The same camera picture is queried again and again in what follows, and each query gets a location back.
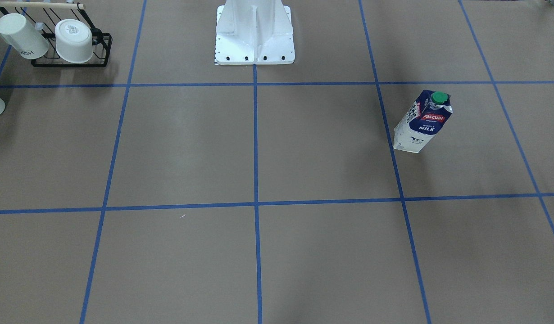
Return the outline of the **blue white milk carton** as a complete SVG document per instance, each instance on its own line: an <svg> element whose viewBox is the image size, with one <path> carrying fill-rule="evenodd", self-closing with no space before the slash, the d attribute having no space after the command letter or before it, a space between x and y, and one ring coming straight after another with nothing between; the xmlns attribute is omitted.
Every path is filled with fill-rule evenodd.
<svg viewBox="0 0 554 324"><path fill-rule="evenodd" d="M394 149L421 152L452 113L449 94L423 90L394 128Z"/></svg>

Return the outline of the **white mug on rack front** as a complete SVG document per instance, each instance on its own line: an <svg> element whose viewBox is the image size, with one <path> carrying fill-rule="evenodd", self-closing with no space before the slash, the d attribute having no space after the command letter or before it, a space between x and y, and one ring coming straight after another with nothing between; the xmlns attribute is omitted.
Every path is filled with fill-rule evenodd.
<svg viewBox="0 0 554 324"><path fill-rule="evenodd" d="M55 50L67 62L81 64L93 56L92 32L79 20L61 20L55 25Z"/></svg>

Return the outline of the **white mug on rack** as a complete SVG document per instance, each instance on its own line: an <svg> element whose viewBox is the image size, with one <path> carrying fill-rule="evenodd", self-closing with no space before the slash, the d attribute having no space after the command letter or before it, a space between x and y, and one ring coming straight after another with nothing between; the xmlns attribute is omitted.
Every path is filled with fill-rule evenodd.
<svg viewBox="0 0 554 324"><path fill-rule="evenodd" d="M79 20L61 20L55 25L55 50L67 62L81 64L93 56L92 32Z"/></svg>
<svg viewBox="0 0 554 324"><path fill-rule="evenodd" d="M19 13L9 13L0 18L0 37L21 57L29 60L43 57L49 49L49 43L40 31Z"/></svg>

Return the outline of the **white mug on rack rear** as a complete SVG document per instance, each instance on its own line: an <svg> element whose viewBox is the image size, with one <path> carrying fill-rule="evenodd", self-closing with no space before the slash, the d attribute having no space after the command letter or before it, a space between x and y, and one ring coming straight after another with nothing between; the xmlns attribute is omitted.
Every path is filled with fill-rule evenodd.
<svg viewBox="0 0 554 324"><path fill-rule="evenodd" d="M19 13L9 13L0 18L0 37L21 57L29 60L43 57L49 49L49 43L40 31Z"/></svg>

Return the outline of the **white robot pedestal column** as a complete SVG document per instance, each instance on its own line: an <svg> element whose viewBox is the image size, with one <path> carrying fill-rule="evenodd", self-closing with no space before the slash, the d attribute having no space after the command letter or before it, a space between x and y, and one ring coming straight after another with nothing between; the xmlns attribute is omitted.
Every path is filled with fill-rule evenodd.
<svg viewBox="0 0 554 324"><path fill-rule="evenodd" d="M291 8L281 0L227 0L217 7L214 62L295 62Z"/></svg>

